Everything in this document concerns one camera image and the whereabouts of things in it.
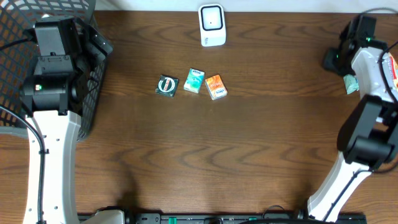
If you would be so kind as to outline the light teal wipes pack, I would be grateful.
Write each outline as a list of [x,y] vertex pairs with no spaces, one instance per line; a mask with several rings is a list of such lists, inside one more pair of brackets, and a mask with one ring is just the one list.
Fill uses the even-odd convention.
[[343,81],[347,95],[359,90],[359,83],[356,76],[347,74],[343,77]]

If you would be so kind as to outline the yellow blue snack bag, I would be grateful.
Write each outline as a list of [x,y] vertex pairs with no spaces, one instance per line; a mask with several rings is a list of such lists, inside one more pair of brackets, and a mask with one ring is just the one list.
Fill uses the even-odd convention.
[[388,66],[389,66],[389,70],[391,73],[391,77],[392,77],[392,82],[394,84],[394,89],[397,91],[398,90],[398,66],[397,66],[397,62],[395,61],[394,57],[392,56],[391,53],[388,53]]

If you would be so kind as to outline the round black tin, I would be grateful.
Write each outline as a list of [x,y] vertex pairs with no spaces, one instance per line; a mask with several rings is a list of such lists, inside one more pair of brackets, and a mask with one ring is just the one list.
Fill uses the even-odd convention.
[[155,88],[155,92],[158,95],[173,98],[177,91],[178,84],[179,84],[178,78],[170,77],[167,75],[161,75],[158,84]]

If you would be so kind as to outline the green tissue pack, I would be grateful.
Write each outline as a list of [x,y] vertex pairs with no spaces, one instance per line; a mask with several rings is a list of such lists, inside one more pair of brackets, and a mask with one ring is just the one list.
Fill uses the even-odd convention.
[[183,89],[193,93],[199,93],[204,77],[205,72],[191,68],[188,72]]

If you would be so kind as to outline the orange tissue pack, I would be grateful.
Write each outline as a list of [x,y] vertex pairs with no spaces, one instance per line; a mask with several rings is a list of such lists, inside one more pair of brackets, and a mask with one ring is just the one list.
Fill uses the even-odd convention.
[[217,100],[228,94],[220,75],[214,75],[210,78],[207,78],[205,80],[205,85],[212,100]]

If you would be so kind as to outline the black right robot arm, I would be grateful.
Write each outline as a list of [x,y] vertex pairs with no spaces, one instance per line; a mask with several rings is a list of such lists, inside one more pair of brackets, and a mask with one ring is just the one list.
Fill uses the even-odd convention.
[[334,223],[343,205],[367,177],[397,168],[397,61],[392,47],[377,40],[377,19],[364,11],[326,51],[322,66],[358,82],[360,101],[339,130],[338,156],[320,188],[297,219]]

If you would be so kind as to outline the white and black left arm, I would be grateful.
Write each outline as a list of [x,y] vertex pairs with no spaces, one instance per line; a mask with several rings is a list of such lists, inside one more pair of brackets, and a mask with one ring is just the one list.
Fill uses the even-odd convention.
[[29,178],[24,223],[78,223],[75,150],[95,113],[112,46],[78,17],[45,17],[29,30],[39,46],[21,86],[27,108]]

